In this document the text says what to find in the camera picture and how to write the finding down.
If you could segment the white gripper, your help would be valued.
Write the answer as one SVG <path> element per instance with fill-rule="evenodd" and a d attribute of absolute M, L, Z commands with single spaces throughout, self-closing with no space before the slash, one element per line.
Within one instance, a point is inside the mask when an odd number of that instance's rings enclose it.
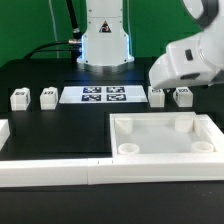
<path fill-rule="evenodd" d="M 149 80 L 154 89 L 224 83 L 223 35 L 201 32 L 168 44 Z"/>

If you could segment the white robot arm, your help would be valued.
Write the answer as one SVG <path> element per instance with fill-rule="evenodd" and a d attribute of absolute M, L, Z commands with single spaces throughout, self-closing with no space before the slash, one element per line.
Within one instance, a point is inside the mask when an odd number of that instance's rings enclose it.
<path fill-rule="evenodd" d="M 181 0 L 202 31 L 171 42 L 149 70 L 155 89 L 224 83 L 224 0 Z M 87 30 L 77 63 L 94 72 L 116 72 L 134 62 L 123 29 L 122 0 L 86 0 Z"/>

